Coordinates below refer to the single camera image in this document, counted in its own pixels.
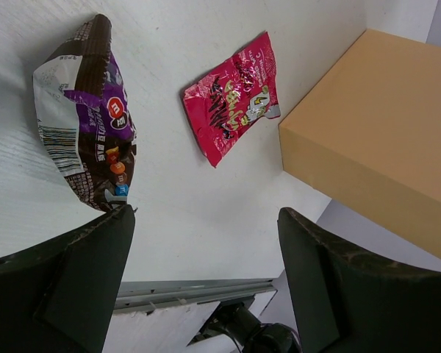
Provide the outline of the magenta candy packet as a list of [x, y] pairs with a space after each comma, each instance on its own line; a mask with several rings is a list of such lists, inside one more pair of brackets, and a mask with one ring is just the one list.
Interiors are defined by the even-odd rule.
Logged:
[[186, 88], [182, 101], [198, 146], [215, 168], [259, 119], [281, 116], [269, 34], [263, 32]]

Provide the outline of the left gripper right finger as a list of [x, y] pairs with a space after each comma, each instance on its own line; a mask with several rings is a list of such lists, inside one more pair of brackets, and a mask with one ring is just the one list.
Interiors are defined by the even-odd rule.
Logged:
[[303, 352], [441, 352], [441, 272], [375, 254], [289, 207], [278, 231]]

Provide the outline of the purple brown candy packet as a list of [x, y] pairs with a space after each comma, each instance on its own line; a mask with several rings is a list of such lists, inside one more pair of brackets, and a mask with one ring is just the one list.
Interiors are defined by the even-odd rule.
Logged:
[[102, 212], [127, 203], [137, 154], [111, 30], [95, 15], [32, 75], [41, 142], [78, 199]]

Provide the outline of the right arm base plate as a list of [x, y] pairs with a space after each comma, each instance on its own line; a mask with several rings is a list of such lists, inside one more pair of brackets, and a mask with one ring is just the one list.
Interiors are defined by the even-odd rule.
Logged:
[[302, 352], [294, 330], [280, 323], [262, 323], [250, 310], [254, 299], [221, 302], [190, 344], [225, 335], [238, 352]]

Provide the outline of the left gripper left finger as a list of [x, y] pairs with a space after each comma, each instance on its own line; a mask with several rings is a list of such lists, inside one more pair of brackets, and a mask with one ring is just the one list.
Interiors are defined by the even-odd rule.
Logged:
[[134, 229], [120, 206], [0, 257], [0, 352], [101, 352]]

